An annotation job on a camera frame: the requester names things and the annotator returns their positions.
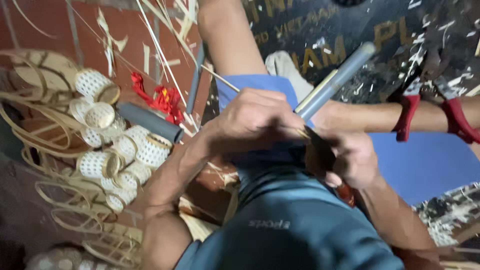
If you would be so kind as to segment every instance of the white woven basket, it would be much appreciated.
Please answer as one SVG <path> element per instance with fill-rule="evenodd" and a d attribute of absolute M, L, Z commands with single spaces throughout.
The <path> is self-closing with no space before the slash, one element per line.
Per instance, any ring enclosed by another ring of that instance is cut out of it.
<path fill-rule="evenodd" d="M 120 159 L 111 152 L 86 152 L 78 158 L 77 168 L 89 178 L 112 178 L 120 169 Z"/>
<path fill-rule="evenodd" d="M 130 164 L 133 161 L 138 150 L 135 141 L 125 134 L 114 140 L 112 148 L 123 157 L 125 164 Z"/>
<path fill-rule="evenodd" d="M 125 168 L 124 171 L 137 177 L 141 185 L 144 185 L 152 176 L 152 170 L 138 161 L 134 161 L 130 166 Z"/>
<path fill-rule="evenodd" d="M 115 182 L 123 189 L 137 189 L 138 185 L 142 185 L 140 180 L 130 172 L 120 172 L 115 176 Z"/>
<path fill-rule="evenodd" d="M 125 135 L 132 138 L 137 145 L 137 149 L 142 147 L 142 142 L 149 133 L 150 131 L 148 129 L 139 125 L 135 125 L 124 132 Z"/>
<path fill-rule="evenodd" d="M 138 149 L 135 159 L 143 165 L 156 170 L 167 159 L 171 147 L 171 144 L 164 144 L 147 135 L 142 140 L 142 146 Z"/>
<path fill-rule="evenodd" d="M 93 104 L 85 97 L 75 98 L 70 101 L 69 110 L 75 120 L 85 124 L 85 113 L 92 107 L 92 105 Z"/>
<path fill-rule="evenodd" d="M 85 112 L 84 120 L 86 126 L 94 130 L 105 130 L 115 120 L 115 110 L 104 102 L 97 102 Z"/>
<path fill-rule="evenodd" d="M 125 190 L 116 188 L 107 194 L 107 204 L 116 213 L 123 211 L 125 206 L 129 205 L 137 197 L 137 190 Z"/>
<path fill-rule="evenodd" d="M 100 180 L 100 184 L 102 185 L 102 188 L 106 191 L 111 191 L 111 190 L 114 190 L 116 188 L 120 188 L 114 181 L 112 178 L 105 178 L 105 177 L 102 177 L 101 180 Z"/>
<path fill-rule="evenodd" d="M 103 136 L 91 128 L 84 128 L 80 131 L 80 133 L 82 134 L 82 139 L 84 142 L 91 147 L 97 148 L 111 142 L 111 137 Z"/>
<path fill-rule="evenodd" d="M 120 89 L 110 79 L 94 69 L 83 69 L 75 76 L 77 91 L 94 102 L 115 103 Z"/>

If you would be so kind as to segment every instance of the leg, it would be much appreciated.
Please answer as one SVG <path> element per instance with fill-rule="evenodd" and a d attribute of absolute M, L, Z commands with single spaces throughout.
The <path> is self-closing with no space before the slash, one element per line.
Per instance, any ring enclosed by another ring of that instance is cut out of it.
<path fill-rule="evenodd" d="M 480 128 L 480 96 L 462 98 L 462 108 L 468 123 Z M 402 112 L 397 103 L 354 105 L 330 101 L 312 119 L 315 126 L 338 131 L 390 132 Z M 411 131 L 446 132 L 447 118 L 442 109 L 423 101 L 412 119 Z"/>
<path fill-rule="evenodd" d="M 200 0 L 198 26 L 220 75 L 267 74 L 239 0 Z"/>

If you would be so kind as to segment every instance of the person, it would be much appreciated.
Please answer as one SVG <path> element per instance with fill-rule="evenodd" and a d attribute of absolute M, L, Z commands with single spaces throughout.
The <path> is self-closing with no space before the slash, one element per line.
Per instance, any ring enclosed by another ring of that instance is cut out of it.
<path fill-rule="evenodd" d="M 347 117 L 343 104 L 328 102 L 312 124 L 332 144 L 336 162 L 315 177 L 302 158 L 298 130 L 306 123 L 292 112 L 294 89 L 268 75 L 240 1 L 199 6 L 199 31 L 216 70 L 242 91 L 218 83 L 225 109 L 152 176 L 144 269 L 441 269 L 426 227 L 380 175 L 364 133 L 390 132 L 401 107 L 356 105 Z M 476 127 L 477 101 L 463 103 Z M 440 108 L 422 103 L 411 129 L 447 127 Z M 226 154 L 240 177 L 237 213 L 203 243 L 193 242 L 176 205 L 209 159 Z M 356 207 L 332 192 L 342 182 L 354 188 Z"/>

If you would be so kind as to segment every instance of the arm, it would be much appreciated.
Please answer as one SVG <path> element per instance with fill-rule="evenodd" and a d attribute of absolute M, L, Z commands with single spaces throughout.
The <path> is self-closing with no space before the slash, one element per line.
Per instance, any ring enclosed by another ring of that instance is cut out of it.
<path fill-rule="evenodd" d="M 211 129 L 205 126 L 154 173 L 145 209 L 144 269 L 172 269 L 192 241 L 176 203 L 207 163 Z"/>
<path fill-rule="evenodd" d="M 304 121 L 291 111 L 284 94 L 243 89 L 215 119 L 175 151 L 152 176 L 145 209 L 144 269 L 172 269 L 192 241 L 176 203 L 209 157 L 266 148 L 298 139 Z"/>
<path fill-rule="evenodd" d="M 335 187 L 345 181 L 356 189 L 357 206 L 407 269 L 441 269 L 427 228 L 380 175 L 370 137 L 365 133 L 324 137 L 331 141 L 337 156 L 333 171 L 326 173 L 326 184 Z"/>

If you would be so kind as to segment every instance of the gold lettering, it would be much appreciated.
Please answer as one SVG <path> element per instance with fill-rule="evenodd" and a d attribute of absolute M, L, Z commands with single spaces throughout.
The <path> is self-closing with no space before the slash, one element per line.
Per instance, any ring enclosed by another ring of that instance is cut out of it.
<path fill-rule="evenodd" d="M 333 14 L 338 13 L 338 6 L 329 4 L 328 5 L 328 15 L 332 16 Z"/>
<path fill-rule="evenodd" d="M 292 60 L 293 60 L 293 64 L 295 65 L 295 68 L 297 68 L 298 71 L 300 71 L 300 68 L 299 68 L 299 59 L 297 57 L 297 53 L 296 52 L 293 52 L 292 53 Z"/>
<path fill-rule="evenodd" d="M 285 4 L 283 0 L 265 0 L 268 17 L 273 17 L 273 9 L 279 9 L 280 12 L 285 11 Z"/>
<path fill-rule="evenodd" d="M 248 2 L 248 7 L 250 8 L 250 11 L 252 12 L 252 17 L 253 20 L 258 23 L 260 21 L 260 18 L 258 17 L 258 11 L 257 11 L 257 6 L 255 5 L 255 0 L 252 0 Z"/>
<path fill-rule="evenodd" d="M 328 19 L 328 12 L 325 9 L 320 9 L 318 11 L 318 20 L 320 21 L 322 17 L 325 17 Z"/>
<path fill-rule="evenodd" d="M 295 22 L 294 22 L 293 20 L 290 20 L 290 21 L 288 21 L 288 23 L 287 23 L 287 29 L 288 29 L 288 31 L 289 31 L 290 33 L 295 32 L 295 29 L 293 28 L 294 23 L 295 23 Z"/>
<path fill-rule="evenodd" d="M 400 28 L 400 44 L 401 45 L 411 45 L 413 43 L 413 39 L 411 35 L 408 34 L 407 23 L 405 22 L 405 17 L 400 17 L 399 22 Z"/>
<path fill-rule="evenodd" d="M 375 33 L 375 46 L 377 47 L 377 51 L 380 51 L 382 43 L 395 35 L 396 22 L 388 21 L 375 25 L 373 31 Z"/>
<path fill-rule="evenodd" d="M 318 69 L 323 68 L 322 64 L 320 64 L 320 61 L 318 61 L 318 58 L 313 52 L 313 50 L 311 48 L 305 48 L 305 56 L 303 57 L 303 66 L 302 66 L 303 74 L 307 73 L 307 69 L 310 67 L 310 61 L 312 61 L 313 65 L 316 68 Z"/>
<path fill-rule="evenodd" d="M 299 30 L 301 29 L 301 21 L 302 21 L 302 17 L 298 17 L 297 19 L 295 19 L 295 21 L 298 23 L 299 25 Z"/>
<path fill-rule="evenodd" d="M 330 50 L 330 53 L 326 53 L 324 49 Z M 328 59 L 333 65 L 340 65 L 346 58 L 347 54 L 345 53 L 345 46 L 343 43 L 343 36 L 337 36 L 335 39 L 335 50 L 325 44 L 324 49 L 322 50 L 322 60 L 324 61 L 324 66 L 328 67 Z"/>

